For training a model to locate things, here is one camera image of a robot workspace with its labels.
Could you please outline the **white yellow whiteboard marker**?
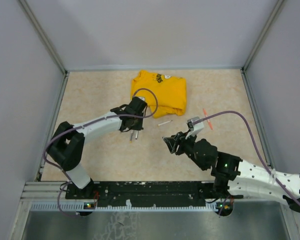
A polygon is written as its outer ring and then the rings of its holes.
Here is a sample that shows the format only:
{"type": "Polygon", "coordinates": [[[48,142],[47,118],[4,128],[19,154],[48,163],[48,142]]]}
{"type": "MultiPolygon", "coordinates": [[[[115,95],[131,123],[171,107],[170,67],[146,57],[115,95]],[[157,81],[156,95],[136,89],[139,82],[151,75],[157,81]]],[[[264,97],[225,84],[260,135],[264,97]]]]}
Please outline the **white yellow whiteboard marker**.
{"type": "Polygon", "coordinates": [[[130,138],[129,138],[129,143],[132,143],[133,138],[134,138],[134,133],[135,133],[135,130],[132,130],[131,134],[130,134],[130,138]]]}

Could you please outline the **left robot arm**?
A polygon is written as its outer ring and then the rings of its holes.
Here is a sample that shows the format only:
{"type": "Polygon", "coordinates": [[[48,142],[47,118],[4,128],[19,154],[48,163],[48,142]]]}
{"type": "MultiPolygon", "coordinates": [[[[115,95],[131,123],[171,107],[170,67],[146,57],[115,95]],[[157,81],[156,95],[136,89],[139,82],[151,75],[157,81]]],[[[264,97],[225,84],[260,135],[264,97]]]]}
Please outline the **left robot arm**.
{"type": "Polygon", "coordinates": [[[46,153],[76,186],[78,195],[87,199],[94,192],[92,179],[81,164],[85,144],[115,131],[142,130],[147,107],[144,97],[135,96],[129,104],[115,107],[91,121],[60,123],[46,147],[46,153]]]}

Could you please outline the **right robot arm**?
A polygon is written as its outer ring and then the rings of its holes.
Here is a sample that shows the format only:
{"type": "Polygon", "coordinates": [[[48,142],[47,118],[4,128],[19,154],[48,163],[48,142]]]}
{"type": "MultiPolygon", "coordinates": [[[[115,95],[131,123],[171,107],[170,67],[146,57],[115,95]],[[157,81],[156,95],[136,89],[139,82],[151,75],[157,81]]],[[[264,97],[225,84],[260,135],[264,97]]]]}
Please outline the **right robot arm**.
{"type": "Polygon", "coordinates": [[[206,139],[178,132],[163,138],[171,154],[185,154],[202,171],[214,177],[213,192],[219,198],[243,197],[275,201],[300,213],[300,173],[276,171],[218,151],[206,139]]]}

